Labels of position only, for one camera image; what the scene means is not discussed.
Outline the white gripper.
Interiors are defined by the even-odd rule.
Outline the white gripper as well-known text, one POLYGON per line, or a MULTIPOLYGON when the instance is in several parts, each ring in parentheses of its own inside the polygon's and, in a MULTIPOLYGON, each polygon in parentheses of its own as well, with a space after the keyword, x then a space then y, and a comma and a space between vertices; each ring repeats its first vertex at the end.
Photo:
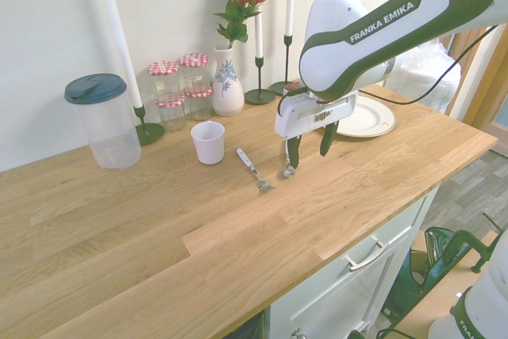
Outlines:
POLYGON ((291 167, 299 164, 301 135, 325 127, 320 155, 326 156, 337 134, 337 122, 349 117, 355 107, 357 91, 329 102, 322 103, 308 94, 287 96, 280 103, 275 116, 275 132, 286 140, 291 167))

